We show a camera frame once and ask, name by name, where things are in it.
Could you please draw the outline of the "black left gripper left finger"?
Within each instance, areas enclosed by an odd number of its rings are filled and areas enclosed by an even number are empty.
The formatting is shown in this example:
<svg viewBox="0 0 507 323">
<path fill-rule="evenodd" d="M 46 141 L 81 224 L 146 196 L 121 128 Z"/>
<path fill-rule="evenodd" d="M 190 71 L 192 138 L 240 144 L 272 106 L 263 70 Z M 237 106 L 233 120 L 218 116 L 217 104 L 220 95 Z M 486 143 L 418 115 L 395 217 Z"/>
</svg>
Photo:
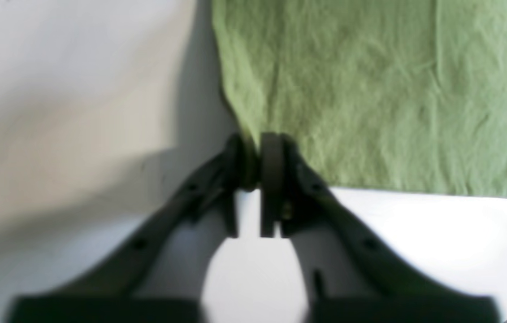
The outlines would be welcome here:
<svg viewBox="0 0 507 323">
<path fill-rule="evenodd" d="M 60 288 L 19 297 L 10 323 L 203 323 L 208 267 L 238 237 L 241 137 L 196 169 L 116 249 Z"/>
</svg>

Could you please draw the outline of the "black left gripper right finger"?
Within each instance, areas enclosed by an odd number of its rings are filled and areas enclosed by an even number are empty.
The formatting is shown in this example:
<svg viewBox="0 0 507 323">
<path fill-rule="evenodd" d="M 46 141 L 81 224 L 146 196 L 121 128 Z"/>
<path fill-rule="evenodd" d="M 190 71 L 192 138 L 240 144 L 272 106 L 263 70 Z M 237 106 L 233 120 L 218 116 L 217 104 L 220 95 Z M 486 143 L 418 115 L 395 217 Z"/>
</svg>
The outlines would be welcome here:
<svg viewBox="0 0 507 323">
<path fill-rule="evenodd" d="M 260 148 L 260 235 L 294 246 L 309 323 L 499 323 L 491 297 L 470 296 L 408 263 L 335 198 L 285 134 Z"/>
</svg>

